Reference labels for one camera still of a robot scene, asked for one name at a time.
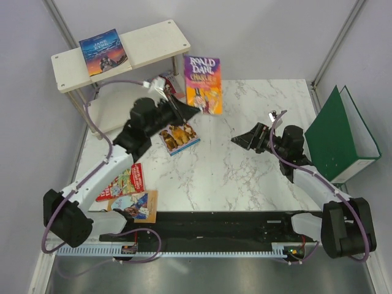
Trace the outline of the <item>Roald Dahl purple book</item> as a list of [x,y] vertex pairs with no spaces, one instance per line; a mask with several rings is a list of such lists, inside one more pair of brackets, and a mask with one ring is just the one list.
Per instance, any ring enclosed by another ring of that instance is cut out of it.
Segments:
[[186,102],[208,115],[223,112],[221,61],[219,58],[184,56]]

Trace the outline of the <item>Jane Eyre blue book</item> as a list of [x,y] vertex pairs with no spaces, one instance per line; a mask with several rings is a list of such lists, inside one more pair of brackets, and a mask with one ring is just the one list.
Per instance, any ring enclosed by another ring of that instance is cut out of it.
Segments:
[[132,69],[116,29],[81,40],[79,44],[92,81]]

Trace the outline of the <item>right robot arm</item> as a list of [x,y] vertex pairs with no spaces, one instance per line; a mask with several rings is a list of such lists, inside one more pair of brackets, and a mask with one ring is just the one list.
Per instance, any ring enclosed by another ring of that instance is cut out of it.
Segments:
[[294,241],[301,235],[322,243],[330,258],[350,257],[365,262],[375,251],[375,238],[369,203],[344,193],[313,166],[304,154],[302,128],[289,125],[282,136],[257,123],[250,131],[235,136],[232,143],[257,154],[269,152],[279,160],[281,173],[302,189],[318,205],[322,215],[296,213],[281,225],[281,235]]

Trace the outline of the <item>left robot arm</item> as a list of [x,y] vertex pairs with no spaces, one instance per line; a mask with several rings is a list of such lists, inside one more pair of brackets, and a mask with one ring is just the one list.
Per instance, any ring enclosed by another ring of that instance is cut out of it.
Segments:
[[130,240],[135,227],[129,217],[117,211],[90,212],[91,205],[116,176],[147,152],[153,135],[168,125],[181,126],[199,112],[174,97],[159,102],[148,97],[137,99],[122,131],[108,142],[102,161],[61,191],[50,189],[43,196],[42,251],[49,252],[45,243],[50,232],[72,248],[92,236],[110,234],[121,241]]

